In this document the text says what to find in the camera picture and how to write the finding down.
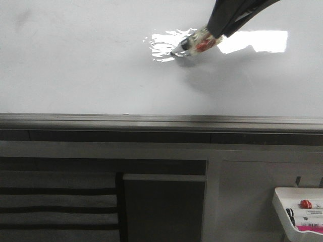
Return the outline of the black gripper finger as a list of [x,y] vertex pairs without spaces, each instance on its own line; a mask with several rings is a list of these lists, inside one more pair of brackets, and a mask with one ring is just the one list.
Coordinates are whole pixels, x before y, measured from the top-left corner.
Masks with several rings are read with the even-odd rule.
[[230,22],[224,28],[222,35],[230,37],[258,13],[278,2],[278,0],[245,1]]
[[207,29],[214,38],[223,35],[225,29],[248,7],[249,1],[223,0],[216,1]]

